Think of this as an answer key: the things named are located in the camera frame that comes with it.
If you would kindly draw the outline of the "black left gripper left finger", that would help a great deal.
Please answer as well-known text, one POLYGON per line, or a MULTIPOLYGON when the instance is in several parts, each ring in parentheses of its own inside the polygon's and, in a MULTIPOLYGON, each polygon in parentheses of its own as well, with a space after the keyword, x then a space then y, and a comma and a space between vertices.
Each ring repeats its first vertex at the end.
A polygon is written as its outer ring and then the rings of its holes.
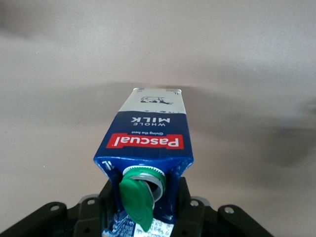
POLYGON ((35 210, 0 235, 2 237, 101 237, 116 212, 111 182, 98 195, 83 197, 68 208, 50 202, 35 210))

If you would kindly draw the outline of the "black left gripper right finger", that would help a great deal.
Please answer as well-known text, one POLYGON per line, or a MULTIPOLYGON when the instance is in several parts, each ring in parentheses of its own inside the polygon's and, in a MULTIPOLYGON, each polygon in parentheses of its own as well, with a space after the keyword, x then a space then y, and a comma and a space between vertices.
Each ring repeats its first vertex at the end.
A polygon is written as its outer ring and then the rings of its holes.
POLYGON ((272 234, 236 205, 213 210, 189 192, 187 181, 180 178, 174 237, 271 237, 272 234))

